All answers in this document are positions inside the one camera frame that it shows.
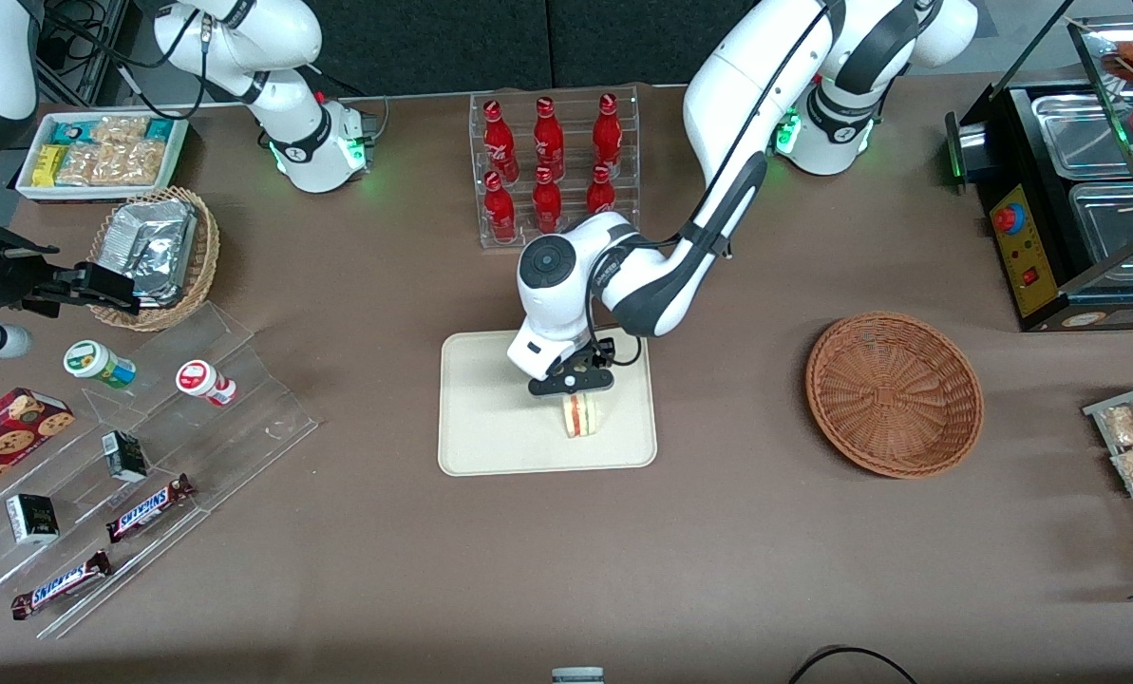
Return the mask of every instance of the red bottle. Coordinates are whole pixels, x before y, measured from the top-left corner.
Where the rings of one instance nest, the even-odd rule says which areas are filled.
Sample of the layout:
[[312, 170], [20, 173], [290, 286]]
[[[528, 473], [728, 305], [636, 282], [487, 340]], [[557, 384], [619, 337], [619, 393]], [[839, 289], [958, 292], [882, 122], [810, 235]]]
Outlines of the red bottle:
[[537, 168], [537, 187], [531, 191], [531, 206], [537, 210], [537, 230], [540, 233], [557, 233], [557, 220], [562, 216], [562, 194], [554, 182], [554, 172], [545, 165]]
[[494, 239], [500, 242], [514, 240], [514, 203], [509, 191], [502, 189], [502, 178], [496, 172], [486, 172], [486, 221]]
[[613, 183], [608, 182], [608, 168], [596, 164], [591, 169], [591, 186], [587, 189], [587, 213], [611, 212], [615, 203], [617, 194], [613, 190]]
[[502, 180], [514, 182], [520, 177], [520, 164], [514, 161], [514, 136], [510, 126], [502, 120], [502, 108], [491, 100], [483, 104], [486, 117], [486, 153], [491, 165], [502, 176]]
[[537, 125], [531, 138], [537, 142], [537, 163], [547, 165], [554, 180], [561, 180], [566, 174], [566, 136], [554, 116], [554, 101], [548, 97], [537, 97]]
[[608, 168], [608, 178], [621, 174], [621, 120], [617, 118], [617, 96], [605, 92], [600, 95], [600, 118], [591, 129], [591, 144], [596, 148], [596, 164]]

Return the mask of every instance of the yellow control panel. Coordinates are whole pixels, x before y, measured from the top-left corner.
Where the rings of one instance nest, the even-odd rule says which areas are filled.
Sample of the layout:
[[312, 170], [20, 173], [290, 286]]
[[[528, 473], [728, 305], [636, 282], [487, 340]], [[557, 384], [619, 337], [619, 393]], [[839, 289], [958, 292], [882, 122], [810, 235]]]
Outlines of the yellow control panel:
[[988, 213], [996, 233], [996, 248], [1005, 263], [1013, 299], [1019, 303], [1022, 316], [1030, 316], [1051, 302], [1059, 293], [1056, 279], [1051, 274], [1048, 255], [1042, 250], [1039, 231], [1031, 220], [1030, 204], [1025, 200], [1022, 186], [1014, 187], [993, 211]]

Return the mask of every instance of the clear acrylic display stand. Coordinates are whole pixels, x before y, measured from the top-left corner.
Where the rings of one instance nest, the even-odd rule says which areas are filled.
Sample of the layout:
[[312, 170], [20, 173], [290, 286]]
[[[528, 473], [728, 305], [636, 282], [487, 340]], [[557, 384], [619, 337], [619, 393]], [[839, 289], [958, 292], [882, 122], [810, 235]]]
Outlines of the clear acrylic display stand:
[[[113, 597], [133, 576], [179, 541], [224, 498], [262, 472], [317, 428], [300, 400], [267, 373], [249, 348], [253, 333], [213, 303], [157, 334], [128, 358], [138, 369], [125, 391], [90, 384], [85, 388], [96, 425], [45, 455], [10, 487], [0, 489], [0, 602], [5, 619], [15, 595], [31, 592], [105, 549], [114, 574], [93, 581], [77, 597], [58, 598], [25, 629], [39, 638], [62, 636]], [[177, 391], [177, 368], [190, 359], [211, 362], [237, 382], [237, 396], [223, 408]], [[144, 447], [148, 477], [114, 480], [102, 455], [111, 429], [133, 434]], [[110, 545], [105, 524], [187, 474], [197, 493], [162, 512], [135, 537]], [[61, 537], [48, 546], [19, 546], [9, 531], [8, 495], [52, 498]]]
[[[537, 152], [531, 129], [537, 125], [537, 97], [550, 95], [562, 132], [566, 138], [566, 174], [557, 181], [562, 194], [562, 216], [557, 230], [571, 221], [587, 215], [587, 189], [591, 186], [594, 152], [591, 128], [600, 116], [600, 95], [612, 92], [617, 96], [617, 118], [621, 120], [621, 173], [613, 179], [614, 211], [638, 225], [641, 190], [641, 155], [639, 146], [638, 91], [623, 87], [572, 87], [552, 92], [480, 92], [469, 99], [469, 144], [474, 160], [474, 191], [478, 198], [478, 234], [483, 247], [523, 247], [538, 237], [536, 213], [531, 207], [531, 190], [537, 186]], [[508, 183], [514, 202], [514, 228], [511, 242], [500, 242], [486, 221], [486, 186], [483, 178], [492, 170], [486, 153], [486, 117], [483, 104], [496, 100], [502, 105], [502, 120], [514, 136], [514, 159], [520, 162], [520, 177]]]

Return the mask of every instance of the wicker basket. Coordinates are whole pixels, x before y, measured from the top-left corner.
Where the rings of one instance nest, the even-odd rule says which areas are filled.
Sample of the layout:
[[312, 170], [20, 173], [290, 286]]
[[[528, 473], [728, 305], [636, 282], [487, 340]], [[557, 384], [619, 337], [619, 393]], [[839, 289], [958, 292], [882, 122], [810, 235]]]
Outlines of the wicker basket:
[[[163, 190], [150, 191], [148, 195], [127, 199], [127, 203], [159, 203], [162, 199], [185, 199], [198, 212], [198, 224], [194, 231], [194, 246], [190, 248], [190, 260], [187, 263], [187, 273], [185, 273], [182, 284], [182, 300], [168, 309], [140, 309], [139, 316], [127, 315], [108, 307], [90, 307], [93, 315], [104, 324], [128, 327], [137, 333], [154, 333], [157, 330], [165, 330], [179, 324], [187, 316], [193, 315], [194, 310], [207, 298], [211, 281], [215, 276], [215, 258], [220, 256], [220, 229], [215, 225], [215, 216], [211, 215], [206, 204], [203, 204], [203, 200], [194, 191], [182, 189], [182, 187], [167, 187]], [[90, 260], [96, 260], [109, 226], [110, 216], [107, 216], [107, 221], [102, 222], [102, 230], [99, 230], [96, 238], [93, 239]]]
[[825, 331], [807, 362], [807, 400], [842, 454], [891, 477], [952, 469], [983, 428], [983, 395], [962, 351], [935, 328], [887, 311]]

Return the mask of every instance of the stainless steel tray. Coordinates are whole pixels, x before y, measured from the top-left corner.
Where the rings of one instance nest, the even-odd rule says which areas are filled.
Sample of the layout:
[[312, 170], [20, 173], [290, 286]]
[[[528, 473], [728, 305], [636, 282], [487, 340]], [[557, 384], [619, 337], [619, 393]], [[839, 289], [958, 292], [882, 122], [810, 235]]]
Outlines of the stainless steel tray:
[[[1133, 242], [1133, 182], [1082, 182], [1068, 194], [1068, 203], [1077, 216], [1077, 228], [1094, 260], [1106, 259], [1114, 251]], [[1133, 282], [1133, 257], [1110, 270], [1110, 280]]]
[[1056, 173], [1070, 180], [1131, 178], [1094, 95], [1047, 95], [1030, 104]]

